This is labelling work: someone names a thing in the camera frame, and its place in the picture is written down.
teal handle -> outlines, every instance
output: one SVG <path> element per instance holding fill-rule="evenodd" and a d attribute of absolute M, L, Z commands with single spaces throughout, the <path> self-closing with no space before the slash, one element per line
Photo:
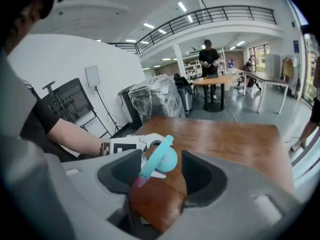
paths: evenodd
<path fill-rule="evenodd" d="M 167 135 L 164 140 L 160 143 L 160 145 L 155 149 L 152 153 L 144 167 L 142 168 L 140 175 L 145 179 L 149 179 L 151 177 L 152 172 L 157 168 L 160 163 L 162 157 L 167 153 L 170 148 L 172 142 L 174 141 L 174 137 L 171 135 Z"/>

sign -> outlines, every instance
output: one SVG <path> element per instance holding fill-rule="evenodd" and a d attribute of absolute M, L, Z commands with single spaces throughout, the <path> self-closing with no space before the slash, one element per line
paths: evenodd
<path fill-rule="evenodd" d="M 295 54 L 299 53 L 299 42 L 298 40 L 293 40 L 293 50 Z"/>

plastic wrap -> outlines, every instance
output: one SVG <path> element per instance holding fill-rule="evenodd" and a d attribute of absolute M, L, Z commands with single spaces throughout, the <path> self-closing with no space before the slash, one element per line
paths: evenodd
<path fill-rule="evenodd" d="M 151 116 L 186 117 L 173 76 L 162 74 L 138 83 L 128 95 L 143 124 Z"/>

black metal railing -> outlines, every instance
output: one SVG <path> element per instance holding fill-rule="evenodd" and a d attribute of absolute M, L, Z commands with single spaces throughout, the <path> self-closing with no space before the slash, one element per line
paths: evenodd
<path fill-rule="evenodd" d="M 128 52 L 141 54 L 154 44 L 178 32 L 213 22 L 221 21 L 259 21 L 277 24 L 274 10 L 248 5 L 226 5 L 195 10 L 174 18 L 155 28 L 137 43 L 110 43 Z"/>

white shoe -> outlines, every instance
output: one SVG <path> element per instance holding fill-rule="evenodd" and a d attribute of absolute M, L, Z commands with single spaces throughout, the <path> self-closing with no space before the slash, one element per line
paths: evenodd
<path fill-rule="evenodd" d="M 302 141 L 298 139 L 298 141 L 291 146 L 290 150 L 295 152 L 301 146 L 301 144 L 302 144 Z"/>

